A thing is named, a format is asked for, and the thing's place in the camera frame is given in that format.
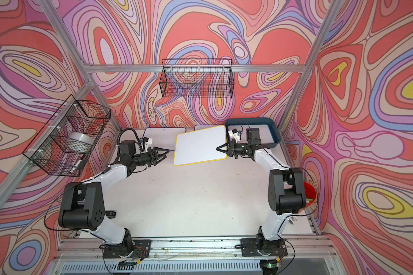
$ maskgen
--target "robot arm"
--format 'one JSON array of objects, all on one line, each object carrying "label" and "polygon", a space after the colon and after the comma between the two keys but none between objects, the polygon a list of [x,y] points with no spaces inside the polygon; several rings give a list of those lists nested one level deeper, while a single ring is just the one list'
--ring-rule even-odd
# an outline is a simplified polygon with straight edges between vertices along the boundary
[{"label": "robot arm", "polygon": [[59,225],[89,232],[102,239],[104,245],[121,258],[131,256],[135,244],[130,231],[105,216],[103,190],[135,173],[138,166],[151,167],[166,158],[169,150],[157,147],[148,149],[151,139],[144,138],[144,143],[142,152],[136,154],[133,140],[120,142],[116,161],[104,171],[81,183],[67,184],[61,202]]},{"label": "robot arm", "polygon": [[272,248],[280,245],[281,233],[289,219],[306,206],[303,174],[299,168],[281,162],[268,146],[262,144],[258,128],[248,128],[246,137],[248,143],[237,143],[240,140],[237,130],[229,131],[230,141],[217,150],[236,159],[239,155],[250,157],[269,171],[268,202],[272,212],[259,228],[257,243],[262,254],[270,254]]}]

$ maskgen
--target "psychedelic wall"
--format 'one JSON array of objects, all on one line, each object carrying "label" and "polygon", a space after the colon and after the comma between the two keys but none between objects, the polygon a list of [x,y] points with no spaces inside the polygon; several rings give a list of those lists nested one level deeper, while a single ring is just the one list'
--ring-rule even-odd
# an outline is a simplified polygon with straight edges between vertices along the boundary
[{"label": "psychedelic wall", "polygon": [[[36,0],[0,2],[0,183],[21,152],[70,94],[83,85],[71,57]],[[109,124],[81,178],[101,170],[114,143]],[[64,185],[77,178],[49,176],[34,167],[0,210],[0,274],[41,274],[61,238],[43,214]],[[47,223],[55,227],[59,205]]]},{"label": "psychedelic wall", "polygon": [[[55,3],[88,64],[230,58],[304,64],[329,3],[318,0],[84,0]],[[162,98],[160,74],[97,73],[121,127],[193,127],[228,118],[278,121],[298,74],[238,73],[232,99]]]},{"label": "psychedelic wall", "polygon": [[282,133],[347,273],[413,274],[413,0],[346,1]]}]

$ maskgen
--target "red wire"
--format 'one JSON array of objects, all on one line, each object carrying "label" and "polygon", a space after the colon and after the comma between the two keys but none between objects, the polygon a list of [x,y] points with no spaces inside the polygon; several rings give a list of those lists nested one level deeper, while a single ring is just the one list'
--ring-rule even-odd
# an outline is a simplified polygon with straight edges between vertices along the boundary
[{"label": "red wire", "polygon": [[141,251],[141,256],[142,256],[142,250],[141,250],[142,247],[139,247],[139,246],[135,245],[134,248],[136,248],[136,247],[139,248],[139,251]]},{"label": "red wire", "polygon": [[144,258],[145,258],[145,256],[147,256],[147,252],[145,252],[145,249],[143,249],[142,247],[140,247],[140,249],[144,251]]}]

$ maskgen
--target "red cup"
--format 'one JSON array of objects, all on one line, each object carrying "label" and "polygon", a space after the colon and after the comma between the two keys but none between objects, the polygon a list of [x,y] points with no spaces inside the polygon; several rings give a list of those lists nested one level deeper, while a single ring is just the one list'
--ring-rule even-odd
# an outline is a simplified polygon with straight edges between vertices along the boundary
[{"label": "red cup", "polygon": [[311,198],[314,200],[313,202],[306,202],[306,207],[309,207],[317,200],[317,191],[311,184],[305,182],[304,193],[306,194],[306,198]]}]

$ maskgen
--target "black wire mesh basket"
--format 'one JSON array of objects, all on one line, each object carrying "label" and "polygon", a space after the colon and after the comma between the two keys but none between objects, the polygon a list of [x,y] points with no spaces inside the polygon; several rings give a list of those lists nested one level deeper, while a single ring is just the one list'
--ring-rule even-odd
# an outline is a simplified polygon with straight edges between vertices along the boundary
[{"label": "black wire mesh basket", "polygon": [[42,144],[28,154],[29,144],[23,155],[50,175],[79,177],[110,115],[111,110],[105,106],[75,100]]},{"label": "black wire mesh basket", "polygon": [[162,97],[232,98],[232,59],[169,58],[162,59],[162,66]]}]

